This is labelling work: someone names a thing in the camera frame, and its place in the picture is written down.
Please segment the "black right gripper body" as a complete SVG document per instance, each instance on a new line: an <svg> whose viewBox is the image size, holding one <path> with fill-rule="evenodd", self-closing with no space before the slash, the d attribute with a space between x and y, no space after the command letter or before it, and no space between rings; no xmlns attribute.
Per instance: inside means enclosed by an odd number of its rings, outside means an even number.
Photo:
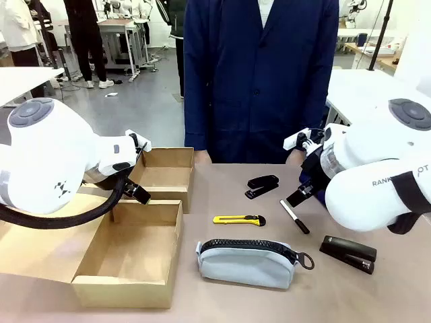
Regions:
<svg viewBox="0 0 431 323"><path fill-rule="evenodd" d="M330 178L323 171L321 165L321 154L323 147L315 149L301 165L299 190L304 196L312 196L325 190L330 182Z"/></svg>

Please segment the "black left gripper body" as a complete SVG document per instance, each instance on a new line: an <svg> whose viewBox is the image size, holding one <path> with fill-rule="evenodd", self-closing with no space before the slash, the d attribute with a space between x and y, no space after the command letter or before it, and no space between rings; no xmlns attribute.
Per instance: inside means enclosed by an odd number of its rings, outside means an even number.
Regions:
<svg viewBox="0 0 431 323"><path fill-rule="evenodd" d="M114 188L124 190L132 169L132 166L109 166L104 169L107 172L105 174L94 167L85 172L84 182L94 184L102 190L113 190Z"/></svg>

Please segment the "person's left hand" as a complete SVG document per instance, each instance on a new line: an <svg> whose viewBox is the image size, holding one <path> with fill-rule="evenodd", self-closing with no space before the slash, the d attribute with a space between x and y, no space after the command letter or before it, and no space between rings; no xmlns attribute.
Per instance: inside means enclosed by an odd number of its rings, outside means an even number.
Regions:
<svg viewBox="0 0 431 323"><path fill-rule="evenodd" d="M293 149L286 160L286 165L301 166L304 160L305 153L301 150Z"/></svg>

